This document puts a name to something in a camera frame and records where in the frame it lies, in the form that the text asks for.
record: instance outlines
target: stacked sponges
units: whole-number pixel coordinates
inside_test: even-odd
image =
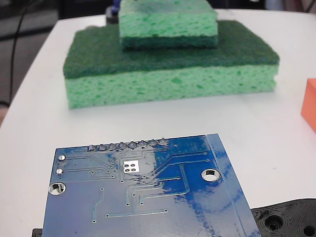
[[[76,34],[64,66],[70,108],[273,90],[278,55],[242,24],[217,22],[206,0],[121,6],[119,27]]]

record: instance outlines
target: blue object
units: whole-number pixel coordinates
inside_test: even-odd
[[[56,150],[43,237],[260,237],[217,134]]]
[[[112,15],[118,14],[119,8],[120,8],[120,2],[121,0],[114,0],[113,6],[111,7]]]

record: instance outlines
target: black cable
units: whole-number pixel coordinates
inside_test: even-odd
[[[309,13],[309,12],[311,11],[311,9],[312,9],[312,7],[314,6],[315,2],[316,2],[316,0],[313,0],[313,1],[311,2],[310,6],[306,9],[306,12],[307,12],[307,13]]]
[[[6,106],[9,108],[10,104],[8,102],[5,101],[0,101],[0,105]]]
[[[10,93],[9,93],[9,102],[12,102],[13,99],[13,76],[14,76],[14,56],[15,56],[15,48],[16,48],[16,42],[18,40],[19,37],[19,32],[20,32],[20,28],[24,19],[24,16],[26,14],[26,12],[28,11],[29,7],[35,2],[36,0],[29,0],[29,2],[27,3],[27,5],[25,6],[22,15],[20,17],[20,21],[18,24],[18,27],[15,31],[15,36],[13,39],[13,47],[12,47],[12,53],[11,53],[11,63],[10,63]]]

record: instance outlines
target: sponge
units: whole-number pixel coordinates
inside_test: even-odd
[[[308,79],[302,116],[316,132],[316,79]]]
[[[215,47],[217,12],[206,0],[124,0],[119,32],[130,49]]]
[[[273,91],[278,55],[241,23],[218,24],[207,49],[122,51],[117,25],[77,32],[64,65],[69,107]]]

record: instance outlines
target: sponge top surface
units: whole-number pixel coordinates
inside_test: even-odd
[[[278,55],[260,37],[236,21],[218,22],[219,45],[206,49],[123,51],[119,26],[76,33],[64,64],[67,79],[134,71],[189,67],[275,65]]]
[[[121,15],[137,14],[168,14],[168,13],[215,13],[206,0],[123,0]]]

